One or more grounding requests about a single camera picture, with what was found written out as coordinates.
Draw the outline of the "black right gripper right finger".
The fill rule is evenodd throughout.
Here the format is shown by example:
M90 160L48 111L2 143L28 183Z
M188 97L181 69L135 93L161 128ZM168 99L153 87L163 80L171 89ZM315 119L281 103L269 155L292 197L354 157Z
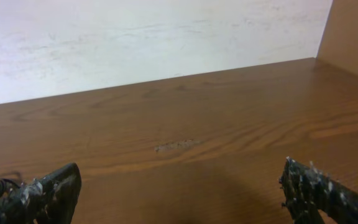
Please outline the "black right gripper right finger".
M325 176L314 166L286 158L278 180L285 195L282 207L293 223L324 223L320 211L336 223L358 224L358 193Z

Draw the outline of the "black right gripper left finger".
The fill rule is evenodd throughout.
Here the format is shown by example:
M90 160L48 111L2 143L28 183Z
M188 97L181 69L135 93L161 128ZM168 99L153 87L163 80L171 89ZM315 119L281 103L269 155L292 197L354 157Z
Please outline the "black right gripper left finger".
M71 223L80 191L75 163L28 184L0 177L0 224Z

